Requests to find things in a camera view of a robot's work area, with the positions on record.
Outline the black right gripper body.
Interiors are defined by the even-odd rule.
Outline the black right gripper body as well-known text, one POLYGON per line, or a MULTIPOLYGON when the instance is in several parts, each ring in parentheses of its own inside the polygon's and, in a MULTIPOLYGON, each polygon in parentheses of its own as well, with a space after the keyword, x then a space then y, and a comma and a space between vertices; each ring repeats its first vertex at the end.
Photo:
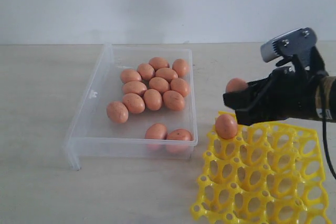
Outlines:
POLYGON ((323 80, 328 73, 308 76, 288 67, 275 69, 268 77, 268 88, 263 89, 265 99, 264 122, 282 121, 288 118, 323 121, 328 120, 327 89, 323 80))

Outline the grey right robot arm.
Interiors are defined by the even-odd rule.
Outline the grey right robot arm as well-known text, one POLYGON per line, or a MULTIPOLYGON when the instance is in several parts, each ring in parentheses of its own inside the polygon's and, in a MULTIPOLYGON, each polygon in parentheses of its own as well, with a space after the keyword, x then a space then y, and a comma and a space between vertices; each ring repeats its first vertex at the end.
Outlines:
POLYGON ((224 93, 223 100, 242 125, 288 118, 335 122, 335 77, 281 67, 244 90, 224 93))

